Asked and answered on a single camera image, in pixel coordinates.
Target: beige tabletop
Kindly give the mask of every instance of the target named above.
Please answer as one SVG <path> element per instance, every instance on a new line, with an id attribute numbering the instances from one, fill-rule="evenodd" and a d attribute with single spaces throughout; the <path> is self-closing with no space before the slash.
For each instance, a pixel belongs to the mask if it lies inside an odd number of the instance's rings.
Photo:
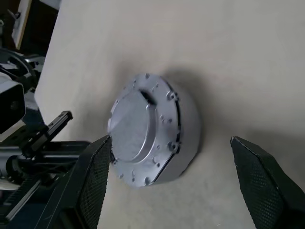
<path id="1" fill-rule="evenodd" d="M 254 229 L 230 137 L 272 153 L 305 190 L 305 1 L 64 0 L 36 99 L 62 140 L 106 134 L 137 73 L 173 78 L 203 119 L 203 146 L 176 181 L 133 189 L 110 168 L 99 228 Z"/>

